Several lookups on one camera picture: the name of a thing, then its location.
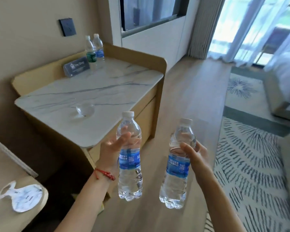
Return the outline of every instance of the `white bottle cap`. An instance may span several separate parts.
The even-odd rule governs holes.
[[[123,118],[131,118],[134,117],[134,111],[124,111],[122,113]]]
[[[191,119],[187,119],[187,118],[181,118],[179,123],[181,125],[191,126],[192,125],[192,120]]]

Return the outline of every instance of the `bracelet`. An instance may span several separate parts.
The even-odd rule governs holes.
[[[97,179],[99,179],[99,177],[98,177],[96,171],[102,173],[104,176],[106,176],[107,178],[111,179],[112,181],[115,181],[115,179],[116,179],[115,176],[112,175],[110,172],[105,172],[103,170],[100,170],[98,168],[95,168],[95,170],[93,171],[93,173],[95,174],[95,176],[96,176]]]

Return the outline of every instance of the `sign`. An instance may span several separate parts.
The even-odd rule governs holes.
[[[86,56],[79,58],[77,60],[74,60],[70,63],[67,63],[63,66],[63,70],[66,76],[70,78],[89,69],[90,69],[90,66],[89,66]]]

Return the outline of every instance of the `gray rug stripe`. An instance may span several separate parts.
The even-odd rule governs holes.
[[[280,137],[290,133],[290,127],[224,106],[223,116],[245,125],[267,131]]]
[[[254,71],[250,71],[247,68],[239,68],[239,67],[232,67],[231,69],[231,73],[233,74],[237,74],[240,76],[245,76],[245,77],[249,77],[249,78],[254,78],[257,80],[263,80],[264,76],[265,76],[265,72],[254,72]]]

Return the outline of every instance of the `person's left hand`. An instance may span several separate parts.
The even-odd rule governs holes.
[[[118,169],[118,158],[122,146],[129,140],[131,133],[127,132],[116,140],[116,136],[101,143],[100,158],[97,168],[114,174]]]

